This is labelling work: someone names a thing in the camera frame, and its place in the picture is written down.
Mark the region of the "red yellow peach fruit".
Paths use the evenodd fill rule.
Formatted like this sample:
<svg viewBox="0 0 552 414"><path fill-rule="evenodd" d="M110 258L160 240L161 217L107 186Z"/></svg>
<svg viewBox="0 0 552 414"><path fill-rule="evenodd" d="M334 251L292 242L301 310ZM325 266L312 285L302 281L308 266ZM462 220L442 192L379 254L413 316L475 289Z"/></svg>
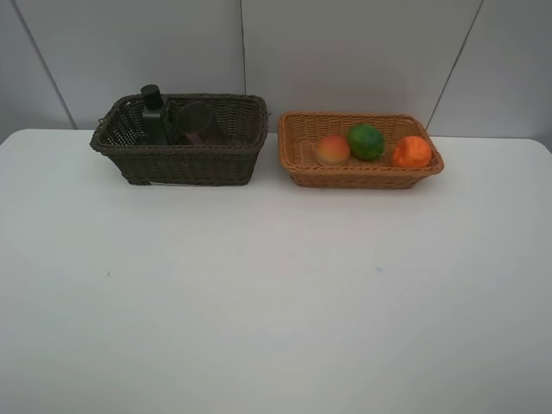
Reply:
<svg viewBox="0 0 552 414"><path fill-rule="evenodd" d="M317 141L315 153L320 164L339 166L348 162L350 146L342 135L326 135Z"/></svg>

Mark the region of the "green mango fruit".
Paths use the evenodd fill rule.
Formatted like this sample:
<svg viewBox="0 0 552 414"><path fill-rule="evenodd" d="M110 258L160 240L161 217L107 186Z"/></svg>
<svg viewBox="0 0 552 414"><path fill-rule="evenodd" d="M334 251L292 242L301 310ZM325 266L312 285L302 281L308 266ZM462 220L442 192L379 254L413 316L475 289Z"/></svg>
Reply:
<svg viewBox="0 0 552 414"><path fill-rule="evenodd" d="M351 153L359 160L376 160L385 152L384 136L369 124L358 124L351 127L347 140Z"/></svg>

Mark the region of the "translucent purple plastic cup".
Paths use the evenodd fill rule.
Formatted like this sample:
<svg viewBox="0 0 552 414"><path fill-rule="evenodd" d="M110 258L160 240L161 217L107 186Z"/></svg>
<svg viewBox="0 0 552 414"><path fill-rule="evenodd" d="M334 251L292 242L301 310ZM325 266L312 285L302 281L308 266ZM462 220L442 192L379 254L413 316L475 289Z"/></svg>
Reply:
<svg viewBox="0 0 552 414"><path fill-rule="evenodd" d="M180 136L192 145L226 144L213 109L203 101L184 105L177 113L175 122Z"/></svg>

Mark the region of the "dark green pump bottle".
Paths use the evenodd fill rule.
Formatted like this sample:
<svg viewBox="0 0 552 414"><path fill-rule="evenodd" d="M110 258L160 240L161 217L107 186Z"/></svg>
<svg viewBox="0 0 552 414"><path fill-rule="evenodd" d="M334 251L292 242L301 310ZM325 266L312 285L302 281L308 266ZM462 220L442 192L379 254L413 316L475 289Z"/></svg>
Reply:
<svg viewBox="0 0 552 414"><path fill-rule="evenodd" d="M145 85L141 88L144 103L142 121L146 137L145 145L171 146L178 143L178 134L173 125L168 98L157 85Z"/></svg>

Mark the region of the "orange tangerine fruit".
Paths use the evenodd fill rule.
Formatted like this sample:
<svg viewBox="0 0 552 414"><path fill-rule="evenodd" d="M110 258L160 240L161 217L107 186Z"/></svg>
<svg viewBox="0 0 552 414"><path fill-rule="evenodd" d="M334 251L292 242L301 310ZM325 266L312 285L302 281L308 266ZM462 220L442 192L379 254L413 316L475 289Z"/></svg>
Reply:
<svg viewBox="0 0 552 414"><path fill-rule="evenodd" d="M432 159L430 144L421 136L406 136L392 152L392 165L402 168L424 168Z"/></svg>

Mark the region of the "light orange wicker basket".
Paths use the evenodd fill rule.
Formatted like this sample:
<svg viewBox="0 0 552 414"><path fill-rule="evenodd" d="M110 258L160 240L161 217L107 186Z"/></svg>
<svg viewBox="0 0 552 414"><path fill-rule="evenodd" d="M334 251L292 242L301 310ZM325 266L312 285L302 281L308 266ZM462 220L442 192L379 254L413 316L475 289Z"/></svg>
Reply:
<svg viewBox="0 0 552 414"><path fill-rule="evenodd" d="M352 156L341 166L321 164L316 156L317 141L326 135L344 136L357 124L372 125L382 133L383 155L373 161ZM392 165L392 152L406 136L419 136L429 144L431 160L426 167ZM425 127L415 117L401 113L284 112L279 117L278 147L280 164L297 185L305 187L409 189L444 169L442 156Z"/></svg>

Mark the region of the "dark brown wicker basket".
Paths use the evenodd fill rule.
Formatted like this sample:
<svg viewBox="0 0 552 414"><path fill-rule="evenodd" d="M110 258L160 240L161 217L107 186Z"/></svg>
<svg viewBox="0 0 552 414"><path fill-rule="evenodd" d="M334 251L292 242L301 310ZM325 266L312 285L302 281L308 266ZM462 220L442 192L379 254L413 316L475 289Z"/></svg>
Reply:
<svg viewBox="0 0 552 414"><path fill-rule="evenodd" d="M213 122L211 138L192 144L178 132L173 145L153 145L144 125L144 100L131 95L116 101L100 120L91 148L109 158L131 185L246 185L267 138L265 100L255 95L166 94L173 121L192 104L205 104Z"/></svg>

